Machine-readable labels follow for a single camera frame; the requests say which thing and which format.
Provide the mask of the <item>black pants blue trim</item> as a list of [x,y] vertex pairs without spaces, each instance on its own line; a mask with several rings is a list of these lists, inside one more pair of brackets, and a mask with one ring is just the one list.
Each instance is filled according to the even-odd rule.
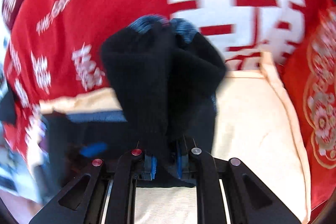
[[154,156],[154,186],[193,187],[177,177],[177,141],[213,144],[215,93],[227,72],[217,50],[187,20],[148,15],[107,38],[101,60],[121,111],[44,117],[52,181],[63,187],[92,159],[80,148],[103,142],[104,160],[135,147]]

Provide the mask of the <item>peach seat cushion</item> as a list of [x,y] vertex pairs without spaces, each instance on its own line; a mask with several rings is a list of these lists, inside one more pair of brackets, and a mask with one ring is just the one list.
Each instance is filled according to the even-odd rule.
[[[310,220],[311,182],[294,106],[276,72],[272,55],[263,52],[261,67],[233,71],[217,92],[217,116],[212,155],[239,158],[299,219]],[[39,102],[42,114],[93,114],[121,106],[112,88],[76,97]],[[139,189],[135,223],[197,223],[196,190]]]

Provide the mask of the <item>red sofa cover white characters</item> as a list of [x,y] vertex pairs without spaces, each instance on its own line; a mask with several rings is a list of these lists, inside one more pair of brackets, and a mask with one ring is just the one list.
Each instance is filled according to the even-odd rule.
[[256,66],[260,51],[284,62],[331,0],[2,0],[10,30],[4,74],[18,102],[6,126],[12,150],[27,156],[27,133],[39,102],[107,87],[98,51],[111,34],[140,16],[182,18],[196,26],[234,70]]

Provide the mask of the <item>red embroidered pillow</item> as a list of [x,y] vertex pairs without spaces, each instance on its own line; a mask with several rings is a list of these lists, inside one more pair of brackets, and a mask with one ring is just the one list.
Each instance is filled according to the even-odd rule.
[[320,10],[288,57],[282,82],[296,110],[311,175],[311,207],[335,188],[335,7]]

